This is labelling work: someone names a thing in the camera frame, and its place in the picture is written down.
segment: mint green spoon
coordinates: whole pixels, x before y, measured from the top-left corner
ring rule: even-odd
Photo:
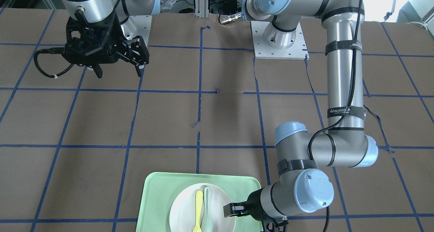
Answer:
[[[210,210],[210,189],[208,186],[203,189],[203,204],[202,232],[214,232],[213,218]]]

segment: yellow spoon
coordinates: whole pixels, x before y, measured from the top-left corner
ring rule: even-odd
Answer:
[[[194,226],[193,232],[202,232],[200,228],[200,215],[202,214],[202,203],[203,203],[203,191],[198,190],[196,192],[196,224]]]

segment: white mounting plate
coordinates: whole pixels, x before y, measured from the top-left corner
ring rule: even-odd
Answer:
[[[304,60],[309,53],[307,52],[306,42],[304,41],[303,32],[300,23],[296,29],[296,39],[294,45],[288,49],[276,49],[265,43],[262,34],[270,22],[251,21],[253,46],[255,49],[255,58],[258,59],[283,59],[283,60]]]
[[[146,46],[149,46],[148,41],[149,33],[151,32],[152,16],[131,16],[130,19],[132,19],[137,25],[136,35],[141,35]]]

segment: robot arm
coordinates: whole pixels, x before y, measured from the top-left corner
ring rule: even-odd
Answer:
[[[225,216],[251,215],[276,226],[287,216],[315,212],[333,200],[333,186],[318,166],[367,167],[378,156],[374,139],[364,134],[361,36],[361,0],[244,0],[245,20],[271,21],[264,31],[268,45],[292,45],[301,16],[319,17],[327,31],[328,111],[332,128],[308,133],[299,122],[275,130],[280,181],[252,192],[247,201],[224,207]]]
[[[62,0],[70,14],[66,25],[66,45],[39,50],[34,61],[47,77],[66,73],[73,64],[92,68],[102,78],[99,64],[115,63],[119,59],[135,66],[137,75],[149,63],[149,52],[143,37],[136,35],[129,16],[153,15],[160,12],[160,0]],[[62,54],[71,63],[65,71],[48,75],[38,65],[41,53]]]

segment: white plate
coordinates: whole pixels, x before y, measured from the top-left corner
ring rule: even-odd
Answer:
[[[196,191],[203,190],[205,186],[208,186],[210,191],[210,210],[214,232],[234,232],[235,217],[225,218],[223,214],[223,206],[231,203],[231,198],[220,187],[208,183],[193,184],[187,187],[173,201],[169,214],[169,225],[172,232],[193,231]]]

